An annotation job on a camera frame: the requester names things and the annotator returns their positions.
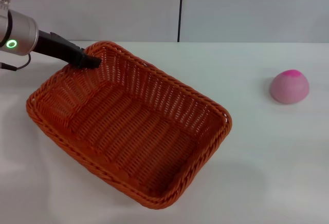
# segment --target pink spot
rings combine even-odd
[[[297,70],[288,70],[288,71],[284,71],[282,74],[290,77],[299,77],[302,73]]]

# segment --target basket bottom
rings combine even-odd
[[[102,88],[74,116],[69,129],[136,181],[140,191],[152,195],[166,191],[197,145],[192,136],[118,86]]]

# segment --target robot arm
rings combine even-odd
[[[17,55],[32,51],[66,61],[78,68],[97,68],[101,60],[54,33],[40,31],[34,19],[9,9],[10,0],[0,0],[0,50]],[[6,64],[2,69],[17,70]]]

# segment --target green indicator light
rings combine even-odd
[[[17,46],[17,41],[16,40],[9,40],[6,45],[7,45],[7,48],[14,48],[14,47]]]

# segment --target white wall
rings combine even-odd
[[[329,42],[329,0],[184,0],[182,42]]]
[[[177,40],[179,0],[12,0],[11,9],[70,40]]]

